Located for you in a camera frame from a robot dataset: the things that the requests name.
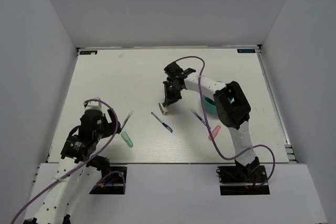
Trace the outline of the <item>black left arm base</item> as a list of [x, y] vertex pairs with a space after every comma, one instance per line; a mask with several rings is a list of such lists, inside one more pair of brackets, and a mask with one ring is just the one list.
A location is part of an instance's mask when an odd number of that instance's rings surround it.
[[109, 166], [101, 171], [101, 179], [94, 184], [91, 195], [124, 195], [127, 166]]

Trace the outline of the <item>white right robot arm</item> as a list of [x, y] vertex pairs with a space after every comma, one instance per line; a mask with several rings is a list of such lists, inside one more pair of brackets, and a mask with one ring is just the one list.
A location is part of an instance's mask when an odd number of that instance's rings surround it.
[[259, 158], [253, 150], [249, 133], [249, 113], [251, 107], [238, 82], [225, 84], [202, 77], [192, 68], [182, 69], [176, 62], [164, 68], [167, 79], [164, 81], [164, 107], [182, 98], [182, 90], [195, 91], [201, 98], [214, 101], [220, 122], [226, 126], [232, 137], [235, 150], [235, 165], [238, 177], [247, 182], [256, 175]]

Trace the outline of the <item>pink correction pen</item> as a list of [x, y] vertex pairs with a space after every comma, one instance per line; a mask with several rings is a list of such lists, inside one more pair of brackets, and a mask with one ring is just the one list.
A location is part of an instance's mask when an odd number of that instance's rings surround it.
[[220, 131], [221, 131], [221, 126], [220, 126], [220, 125], [215, 126], [215, 127], [212, 129], [211, 133], [209, 134], [208, 139], [209, 139], [210, 141], [211, 141], [211, 140], [214, 140]]

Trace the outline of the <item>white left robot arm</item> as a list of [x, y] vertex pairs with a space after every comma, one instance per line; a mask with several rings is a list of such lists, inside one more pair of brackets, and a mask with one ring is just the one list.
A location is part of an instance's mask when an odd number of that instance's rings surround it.
[[88, 176], [87, 168], [93, 167], [93, 176], [101, 182], [114, 174], [109, 159], [100, 156], [102, 150], [97, 149], [101, 139], [108, 138], [111, 141], [121, 132], [120, 122], [112, 108], [108, 108], [107, 115], [99, 105], [85, 109], [80, 124], [69, 132], [51, 185], [29, 203], [42, 194], [46, 195], [45, 199], [34, 216], [24, 220], [24, 223], [70, 223], [75, 201], [79, 199], [78, 190], [83, 179]]

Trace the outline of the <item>mint green correction pen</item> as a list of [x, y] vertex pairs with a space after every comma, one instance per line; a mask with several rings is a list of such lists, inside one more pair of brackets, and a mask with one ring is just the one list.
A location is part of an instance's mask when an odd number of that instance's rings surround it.
[[121, 135], [122, 139], [125, 141], [125, 143], [127, 144], [127, 146], [129, 148], [132, 148], [134, 146], [131, 138], [129, 137], [129, 135], [126, 131], [121, 132], [120, 135]]

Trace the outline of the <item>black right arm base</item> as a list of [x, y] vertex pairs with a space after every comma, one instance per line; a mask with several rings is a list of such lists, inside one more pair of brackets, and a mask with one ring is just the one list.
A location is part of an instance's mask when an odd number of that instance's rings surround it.
[[264, 165], [259, 166], [248, 178], [241, 175], [236, 166], [219, 166], [216, 173], [221, 196], [270, 195], [268, 183], [264, 183], [267, 179]]

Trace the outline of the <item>blue clear gel pen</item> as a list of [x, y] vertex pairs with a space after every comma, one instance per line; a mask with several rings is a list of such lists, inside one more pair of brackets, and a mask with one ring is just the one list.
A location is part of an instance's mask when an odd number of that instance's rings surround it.
[[205, 120], [193, 109], [190, 109], [190, 111], [207, 127]]

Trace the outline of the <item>green clear gel pen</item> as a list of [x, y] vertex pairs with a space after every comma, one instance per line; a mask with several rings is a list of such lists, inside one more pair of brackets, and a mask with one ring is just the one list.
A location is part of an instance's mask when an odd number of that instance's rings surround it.
[[130, 119], [130, 117], [132, 116], [134, 110], [131, 110], [129, 112], [129, 114], [127, 115], [127, 117], [125, 118], [125, 120], [123, 121], [122, 125], [121, 125], [121, 130], [120, 132], [122, 132], [123, 128], [125, 127], [125, 125], [127, 124], [128, 120]]

